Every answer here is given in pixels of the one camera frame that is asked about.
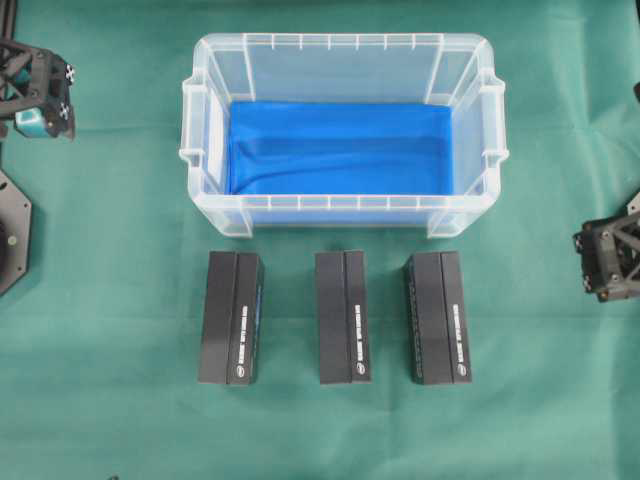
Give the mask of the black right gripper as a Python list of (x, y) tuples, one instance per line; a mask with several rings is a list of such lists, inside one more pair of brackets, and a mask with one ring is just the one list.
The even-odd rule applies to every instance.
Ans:
[(639, 211), (590, 220), (573, 235), (582, 284), (600, 303), (639, 296)]

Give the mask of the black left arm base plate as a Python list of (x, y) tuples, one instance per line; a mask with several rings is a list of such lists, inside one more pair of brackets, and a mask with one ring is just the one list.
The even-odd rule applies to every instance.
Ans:
[(32, 203), (1, 172), (1, 294), (28, 271)]

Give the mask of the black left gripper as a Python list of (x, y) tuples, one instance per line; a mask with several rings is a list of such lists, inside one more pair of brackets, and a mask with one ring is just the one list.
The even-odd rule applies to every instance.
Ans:
[(1, 121), (24, 137), (75, 137), (74, 81), (74, 67), (58, 54), (1, 41)]

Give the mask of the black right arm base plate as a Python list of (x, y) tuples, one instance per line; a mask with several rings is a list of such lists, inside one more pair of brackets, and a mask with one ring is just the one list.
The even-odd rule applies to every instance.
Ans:
[(626, 204), (626, 211), (628, 215), (633, 215), (640, 212), (640, 192), (637, 192), (633, 198)]

